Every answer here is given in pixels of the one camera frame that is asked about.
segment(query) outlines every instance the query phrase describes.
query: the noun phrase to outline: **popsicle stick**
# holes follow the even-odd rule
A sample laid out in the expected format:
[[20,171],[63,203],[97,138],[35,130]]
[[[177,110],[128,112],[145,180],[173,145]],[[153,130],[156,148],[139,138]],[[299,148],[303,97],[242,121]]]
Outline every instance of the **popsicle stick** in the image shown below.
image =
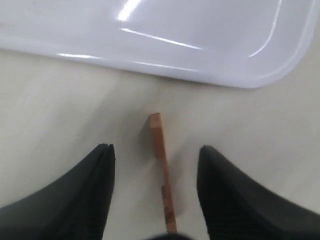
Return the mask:
[[161,161],[163,168],[164,185],[161,187],[161,193],[164,206],[166,230],[168,233],[176,233],[177,224],[169,179],[163,124],[160,113],[157,112],[150,115],[149,120],[155,157]]

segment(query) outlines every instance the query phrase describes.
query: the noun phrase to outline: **white surface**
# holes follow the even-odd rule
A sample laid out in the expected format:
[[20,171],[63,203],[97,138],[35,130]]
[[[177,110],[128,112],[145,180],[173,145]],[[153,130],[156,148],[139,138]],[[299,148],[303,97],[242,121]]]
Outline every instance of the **white surface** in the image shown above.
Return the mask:
[[177,226],[207,240],[196,192],[199,148],[213,145],[267,188],[320,213],[320,26],[284,80],[255,90],[176,81],[0,50],[0,205],[115,144],[105,240],[164,233],[161,166],[144,125],[164,120]]
[[319,0],[2,0],[0,47],[242,88],[291,71]]

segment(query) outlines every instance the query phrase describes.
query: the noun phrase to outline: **beige floor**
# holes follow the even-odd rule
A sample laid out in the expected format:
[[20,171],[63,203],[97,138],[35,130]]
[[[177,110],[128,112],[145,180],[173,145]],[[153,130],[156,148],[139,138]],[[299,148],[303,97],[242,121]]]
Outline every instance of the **beige floor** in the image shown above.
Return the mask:
[[180,232],[208,239],[198,151],[213,145],[254,179],[320,213],[320,27],[299,66],[254,89],[190,83],[0,51],[0,205],[52,182],[99,143],[116,147],[105,239],[164,233],[149,114],[161,112]]

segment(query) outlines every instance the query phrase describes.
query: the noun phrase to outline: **white plastic tray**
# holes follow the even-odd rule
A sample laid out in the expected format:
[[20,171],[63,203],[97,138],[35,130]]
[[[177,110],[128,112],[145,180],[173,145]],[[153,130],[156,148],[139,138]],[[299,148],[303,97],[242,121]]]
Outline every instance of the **white plastic tray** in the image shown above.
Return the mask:
[[319,0],[2,0],[0,47],[225,86],[279,80]]

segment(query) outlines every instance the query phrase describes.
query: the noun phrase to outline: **wooden stick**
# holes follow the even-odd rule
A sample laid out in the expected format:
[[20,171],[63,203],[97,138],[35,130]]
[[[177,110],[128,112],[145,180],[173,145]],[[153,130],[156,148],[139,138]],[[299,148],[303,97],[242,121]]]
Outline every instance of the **wooden stick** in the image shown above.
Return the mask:
[[176,233],[177,224],[169,179],[163,124],[160,113],[157,112],[150,115],[150,130],[153,139],[155,157],[161,161],[163,168],[164,185],[161,187],[161,193],[164,206],[166,230],[168,233]]

